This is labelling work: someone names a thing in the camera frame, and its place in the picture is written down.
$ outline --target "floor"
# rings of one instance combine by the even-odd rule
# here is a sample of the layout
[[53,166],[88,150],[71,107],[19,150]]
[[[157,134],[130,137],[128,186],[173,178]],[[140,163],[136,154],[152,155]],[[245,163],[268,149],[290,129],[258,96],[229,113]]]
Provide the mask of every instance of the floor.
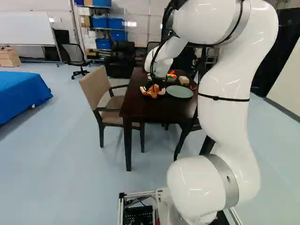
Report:
[[[164,131],[147,124],[143,154],[139,133],[133,131],[133,171],[126,172],[122,129],[107,127],[100,149],[97,123],[79,78],[70,79],[76,69],[42,63],[0,67],[40,73],[54,94],[0,128],[0,224],[115,225],[119,192],[166,186],[180,128],[171,125]],[[112,86],[127,82],[111,79]],[[237,213],[244,225],[299,224],[300,124],[251,97],[248,132],[262,188],[254,200],[236,207]],[[203,131],[191,133],[179,157],[196,156],[204,138]]]

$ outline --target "black office chair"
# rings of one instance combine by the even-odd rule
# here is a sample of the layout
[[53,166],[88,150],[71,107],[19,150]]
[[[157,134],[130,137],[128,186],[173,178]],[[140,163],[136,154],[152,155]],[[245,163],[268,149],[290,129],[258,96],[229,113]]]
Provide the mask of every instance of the black office chair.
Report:
[[80,67],[80,71],[73,72],[73,76],[71,77],[72,80],[75,79],[75,76],[82,74],[85,76],[89,73],[87,70],[83,70],[83,67],[88,66],[91,61],[84,59],[83,51],[78,44],[62,44],[63,48],[67,51],[68,60],[67,64],[71,66]]

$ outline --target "blue bed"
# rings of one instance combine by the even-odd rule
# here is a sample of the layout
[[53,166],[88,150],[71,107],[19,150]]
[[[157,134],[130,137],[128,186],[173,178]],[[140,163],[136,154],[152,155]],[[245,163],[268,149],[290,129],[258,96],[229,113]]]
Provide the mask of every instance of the blue bed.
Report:
[[52,97],[39,74],[0,71],[0,124]]

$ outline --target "orange toy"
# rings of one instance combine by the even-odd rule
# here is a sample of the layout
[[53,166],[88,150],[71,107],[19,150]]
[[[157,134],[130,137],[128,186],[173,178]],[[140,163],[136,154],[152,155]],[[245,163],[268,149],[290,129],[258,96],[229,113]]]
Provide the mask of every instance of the orange toy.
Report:
[[143,95],[151,96],[152,98],[157,98],[158,95],[164,95],[165,94],[165,88],[162,90],[159,90],[159,86],[157,84],[152,85],[149,87],[148,90],[146,90],[145,87],[140,87],[140,90]]

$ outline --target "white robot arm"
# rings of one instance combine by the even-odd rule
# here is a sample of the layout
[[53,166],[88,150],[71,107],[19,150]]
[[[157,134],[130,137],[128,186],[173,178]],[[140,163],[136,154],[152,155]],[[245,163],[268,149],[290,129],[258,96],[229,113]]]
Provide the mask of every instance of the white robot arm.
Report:
[[[187,42],[221,44],[218,62],[199,85],[198,118],[216,141],[212,154],[180,159],[167,173],[182,218],[208,224],[217,211],[254,198],[260,189],[247,134],[248,101],[254,74],[276,40],[278,17],[263,0],[186,0],[174,11],[172,29],[177,37],[155,58],[157,76],[166,74]],[[147,56],[146,71],[157,49]]]

